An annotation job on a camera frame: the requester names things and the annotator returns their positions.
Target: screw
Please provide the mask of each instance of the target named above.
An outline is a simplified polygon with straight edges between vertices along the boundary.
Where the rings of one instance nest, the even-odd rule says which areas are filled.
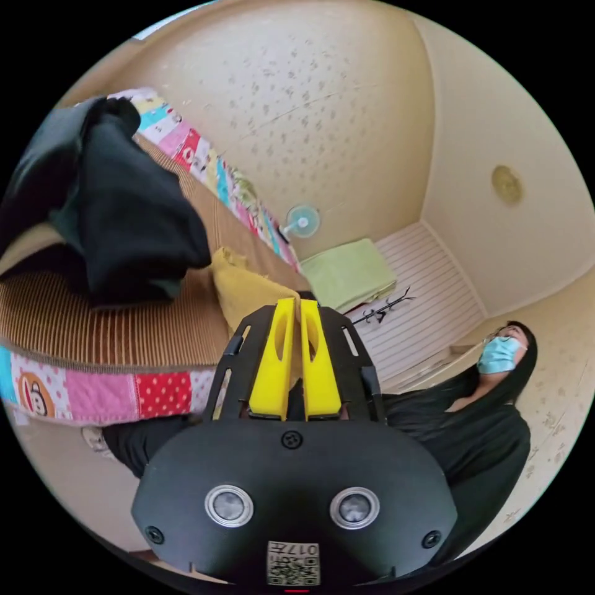
[[[144,534],[149,538],[149,541],[156,545],[161,545],[165,541],[163,533],[157,527],[147,527],[144,530]]]
[[[302,438],[302,434],[296,432],[295,430],[289,430],[281,437],[281,444],[290,450],[295,450],[296,448],[302,446],[303,441],[304,439]]]
[[[442,540],[442,533],[439,531],[430,531],[422,540],[421,546],[424,549],[429,550],[430,548],[435,547],[440,543]]]

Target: round ceiling lamp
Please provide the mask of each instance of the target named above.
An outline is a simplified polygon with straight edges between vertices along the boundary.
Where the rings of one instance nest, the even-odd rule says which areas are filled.
[[[521,179],[507,165],[498,165],[494,168],[491,173],[491,185],[507,205],[516,205],[523,198],[524,189]]]

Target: white slatted panel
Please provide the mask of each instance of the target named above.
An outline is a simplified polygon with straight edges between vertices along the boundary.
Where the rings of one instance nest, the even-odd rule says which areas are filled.
[[[411,286],[409,296],[388,312],[381,324],[360,322],[357,329],[376,366],[380,381],[388,380],[432,357],[473,330],[483,314],[475,296],[448,254],[421,224],[415,223],[376,242],[397,275],[390,300]],[[349,314],[353,321],[374,302]]]

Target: shoe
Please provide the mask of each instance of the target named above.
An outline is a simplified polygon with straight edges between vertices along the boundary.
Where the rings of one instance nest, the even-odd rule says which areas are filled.
[[[87,443],[87,446],[93,450],[93,452],[100,454],[106,459],[111,459],[113,461],[116,460],[116,457],[112,454],[104,440],[104,434],[101,428],[87,426],[85,428],[81,428],[81,434],[83,440]]]

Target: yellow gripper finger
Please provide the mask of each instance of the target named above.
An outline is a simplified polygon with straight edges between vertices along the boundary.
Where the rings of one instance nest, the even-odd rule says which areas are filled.
[[[302,366],[306,419],[339,415],[341,397],[317,302],[302,300]]]
[[[296,301],[292,297],[277,302],[249,407],[258,417],[287,417],[291,351],[296,316]]]

